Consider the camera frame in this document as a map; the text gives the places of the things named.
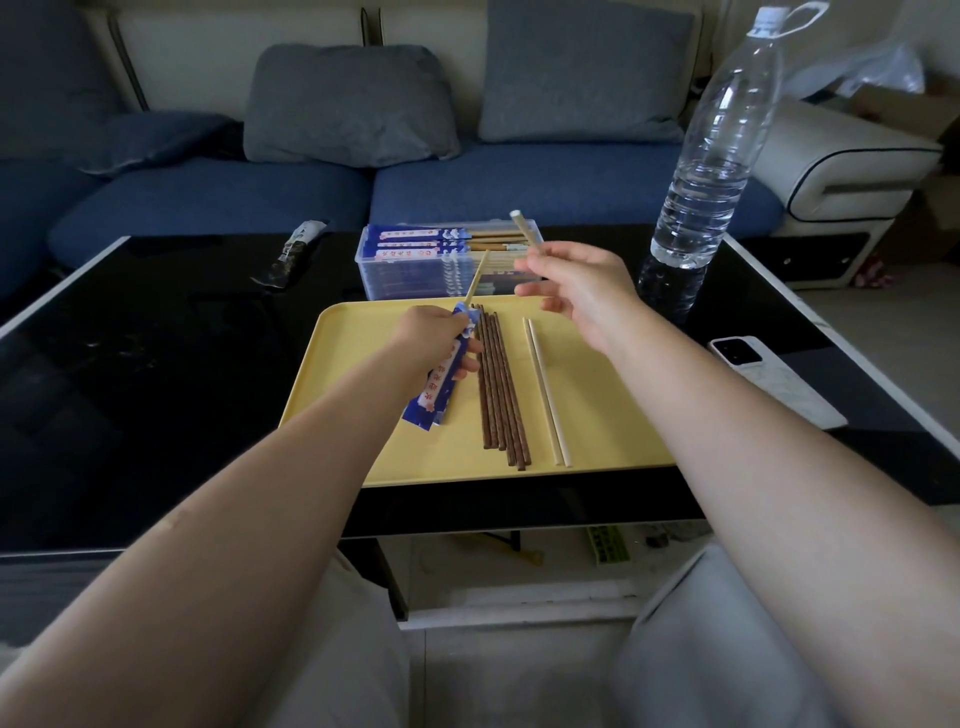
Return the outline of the person's left hand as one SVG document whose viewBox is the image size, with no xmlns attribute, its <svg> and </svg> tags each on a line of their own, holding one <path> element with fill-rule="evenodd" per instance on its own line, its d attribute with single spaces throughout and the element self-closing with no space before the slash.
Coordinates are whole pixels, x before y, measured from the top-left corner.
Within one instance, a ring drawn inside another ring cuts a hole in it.
<svg viewBox="0 0 960 728">
<path fill-rule="evenodd" d="M 424 388 L 431 370 L 440 364 L 461 332 L 441 332 L 437 306 L 417 305 L 404 312 L 383 347 L 387 369 L 407 398 Z"/>
</svg>

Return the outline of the person's right hand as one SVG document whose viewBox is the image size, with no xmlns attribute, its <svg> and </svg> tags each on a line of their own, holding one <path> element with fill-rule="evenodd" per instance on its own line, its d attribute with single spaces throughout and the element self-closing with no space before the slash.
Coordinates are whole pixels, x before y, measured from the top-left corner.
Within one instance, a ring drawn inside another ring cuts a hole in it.
<svg viewBox="0 0 960 728">
<path fill-rule="evenodd" d="M 594 351 L 607 356 L 616 346 L 618 324 L 639 306 L 640 299 L 626 264 L 614 252 L 594 247 L 593 271 L 591 303 L 585 313 L 557 313 L 543 308 L 546 302 L 543 297 L 518 297 L 536 298 L 541 310 L 572 321 L 584 342 Z"/>
</svg>

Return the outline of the blue paper chopstick wrapper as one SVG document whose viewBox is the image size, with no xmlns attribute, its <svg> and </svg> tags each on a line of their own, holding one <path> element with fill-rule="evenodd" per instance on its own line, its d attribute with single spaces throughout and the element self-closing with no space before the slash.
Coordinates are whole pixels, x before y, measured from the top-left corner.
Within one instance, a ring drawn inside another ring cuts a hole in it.
<svg viewBox="0 0 960 728">
<path fill-rule="evenodd" d="M 442 423 L 455 386 L 453 376 L 461 369 L 479 323 L 479 311 L 463 300 L 456 303 L 452 312 L 464 313 L 468 319 L 467 324 L 456 337 L 446 358 L 429 372 L 422 390 L 408 402 L 401 416 L 402 421 L 424 431 L 430 431 Z"/>
</svg>

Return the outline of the person's left forearm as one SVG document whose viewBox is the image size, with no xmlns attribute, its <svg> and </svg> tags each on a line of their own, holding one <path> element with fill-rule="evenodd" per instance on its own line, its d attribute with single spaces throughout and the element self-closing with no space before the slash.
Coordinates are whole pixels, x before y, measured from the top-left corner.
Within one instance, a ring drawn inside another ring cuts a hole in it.
<svg viewBox="0 0 960 728">
<path fill-rule="evenodd" d="M 0 676 L 0 728 L 226 728 L 306 614 L 392 428 L 352 441 L 334 397 L 270 433 L 144 533 Z"/>
</svg>

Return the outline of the row of brown wooden chopsticks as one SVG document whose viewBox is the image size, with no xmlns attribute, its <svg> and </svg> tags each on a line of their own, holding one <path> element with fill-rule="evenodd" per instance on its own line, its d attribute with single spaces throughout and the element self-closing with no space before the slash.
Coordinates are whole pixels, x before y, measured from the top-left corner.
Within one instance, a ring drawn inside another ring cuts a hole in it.
<svg viewBox="0 0 960 728">
<path fill-rule="evenodd" d="M 479 407 L 483 447 L 505 453 L 508 466 L 520 472 L 532 466 L 517 388 L 498 314 L 473 304 L 480 314 L 474 338 L 484 350 L 479 356 Z"/>
</svg>

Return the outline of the dark crumpled packet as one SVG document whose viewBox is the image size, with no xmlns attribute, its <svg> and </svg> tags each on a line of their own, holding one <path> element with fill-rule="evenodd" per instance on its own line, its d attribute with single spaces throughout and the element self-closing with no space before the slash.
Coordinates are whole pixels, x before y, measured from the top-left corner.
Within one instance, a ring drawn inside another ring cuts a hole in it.
<svg viewBox="0 0 960 728">
<path fill-rule="evenodd" d="M 252 283 L 270 290 L 286 290 L 294 283 L 301 264 L 306 261 L 313 243 L 329 227 L 328 221 L 306 220 L 291 233 L 279 255 L 261 273 L 251 276 Z"/>
</svg>

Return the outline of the tall grey cushion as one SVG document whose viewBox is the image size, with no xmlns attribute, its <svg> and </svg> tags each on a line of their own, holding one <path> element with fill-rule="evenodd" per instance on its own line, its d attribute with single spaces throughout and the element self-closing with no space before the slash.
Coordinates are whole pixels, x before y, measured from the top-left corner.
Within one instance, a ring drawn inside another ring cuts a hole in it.
<svg viewBox="0 0 960 728">
<path fill-rule="evenodd" d="M 619 0 L 487 0 L 478 137 L 677 143 L 693 13 Z"/>
</svg>

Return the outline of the clear plastic water bottle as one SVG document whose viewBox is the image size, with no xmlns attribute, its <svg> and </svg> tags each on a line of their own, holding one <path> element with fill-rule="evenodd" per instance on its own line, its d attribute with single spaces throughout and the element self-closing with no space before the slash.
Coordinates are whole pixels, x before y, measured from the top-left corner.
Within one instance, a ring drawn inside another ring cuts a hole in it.
<svg viewBox="0 0 960 728">
<path fill-rule="evenodd" d="M 817 22 L 826 0 L 762 6 L 702 93 L 654 227 L 651 256 L 698 270 L 716 255 L 768 139 L 781 96 L 782 38 Z"/>
</svg>

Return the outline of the wide grey cushion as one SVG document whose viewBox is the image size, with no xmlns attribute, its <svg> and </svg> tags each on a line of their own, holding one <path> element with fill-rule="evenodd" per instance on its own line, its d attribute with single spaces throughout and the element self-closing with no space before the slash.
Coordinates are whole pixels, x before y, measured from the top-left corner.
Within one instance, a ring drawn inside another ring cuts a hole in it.
<svg viewBox="0 0 960 728">
<path fill-rule="evenodd" d="M 462 150 L 444 68 L 408 44 L 270 46 L 254 69 L 243 143 L 253 163 L 372 169 Z"/>
</svg>

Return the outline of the white smartphone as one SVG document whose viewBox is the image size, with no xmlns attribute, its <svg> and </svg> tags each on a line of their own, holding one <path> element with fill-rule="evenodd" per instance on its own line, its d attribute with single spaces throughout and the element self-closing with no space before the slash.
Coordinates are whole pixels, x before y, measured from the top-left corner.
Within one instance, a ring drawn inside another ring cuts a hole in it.
<svg viewBox="0 0 960 728">
<path fill-rule="evenodd" d="M 755 336 L 715 338 L 709 350 L 756 387 L 805 418 L 821 431 L 837 431 L 848 420 L 793 370 L 786 361 Z"/>
</svg>

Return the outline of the blue fabric sofa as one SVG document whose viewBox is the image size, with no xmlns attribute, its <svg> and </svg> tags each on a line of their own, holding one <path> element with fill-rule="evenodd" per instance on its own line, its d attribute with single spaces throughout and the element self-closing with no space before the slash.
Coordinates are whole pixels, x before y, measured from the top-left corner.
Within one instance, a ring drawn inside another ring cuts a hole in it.
<svg viewBox="0 0 960 728">
<path fill-rule="evenodd" d="M 64 159 L 0 160 L 0 302 L 50 266 L 77 269 L 120 237 L 279 234 L 305 220 L 330 232 L 368 224 L 479 222 L 507 206 L 546 226 L 652 224 L 678 145 L 487 144 L 464 140 L 451 160 L 373 169 L 323 161 L 266 163 L 203 155 L 114 179 Z"/>
</svg>

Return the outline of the green ridged object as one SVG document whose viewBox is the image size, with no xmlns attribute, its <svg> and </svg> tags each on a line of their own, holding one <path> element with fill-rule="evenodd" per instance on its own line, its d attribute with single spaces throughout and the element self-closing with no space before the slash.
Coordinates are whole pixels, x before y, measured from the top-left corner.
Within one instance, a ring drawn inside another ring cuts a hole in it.
<svg viewBox="0 0 960 728">
<path fill-rule="evenodd" d="M 585 532 L 598 567 L 627 564 L 632 561 L 626 540 L 617 525 L 588 526 Z"/>
</svg>

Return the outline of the small red patterned object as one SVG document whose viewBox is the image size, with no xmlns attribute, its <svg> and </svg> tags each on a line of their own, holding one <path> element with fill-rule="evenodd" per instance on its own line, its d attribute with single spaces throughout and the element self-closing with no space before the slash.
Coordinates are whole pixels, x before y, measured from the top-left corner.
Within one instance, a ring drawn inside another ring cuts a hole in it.
<svg viewBox="0 0 960 728">
<path fill-rule="evenodd" d="M 858 268 L 849 285 L 856 289 L 886 289 L 894 285 L 894 276 L 888 272 L 882 258 L 872 252 Z"/>
</svg>

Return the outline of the clear plastic bag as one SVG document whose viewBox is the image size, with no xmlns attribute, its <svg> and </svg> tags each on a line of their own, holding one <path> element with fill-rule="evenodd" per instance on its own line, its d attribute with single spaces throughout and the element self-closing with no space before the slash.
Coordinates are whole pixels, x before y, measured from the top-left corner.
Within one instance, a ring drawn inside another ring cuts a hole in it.
<svg viewBox="0 0 960 728">
<path fill-rule="evenodd" d="M 912 44 L 900 41 L 824 54 L 788 72 L 780 95 L 803 100 L 832 89 L 835 95 L 852 98 L 864 86 L 925 94 L 927 76 L 920 54 Z"/>
</svg>

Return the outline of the person's grey trousers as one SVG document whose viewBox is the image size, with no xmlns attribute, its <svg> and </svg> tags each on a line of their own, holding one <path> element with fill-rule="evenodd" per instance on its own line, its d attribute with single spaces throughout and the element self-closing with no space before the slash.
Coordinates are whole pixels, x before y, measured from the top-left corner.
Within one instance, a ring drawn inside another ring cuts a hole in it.
<svg viewBox="0 0 960 728">
<path fill-rule="evenodd" d="M 475 724 L 519 728 L 852 728 L 824 683 L 710 542 L 645 605 L 610 665 L 547 670 L 505 647 L 501 703 Z M 334 556 L 305 623 L 242 728 L 407 728 L 411 656 L 388 592 Z"/>
</svg>

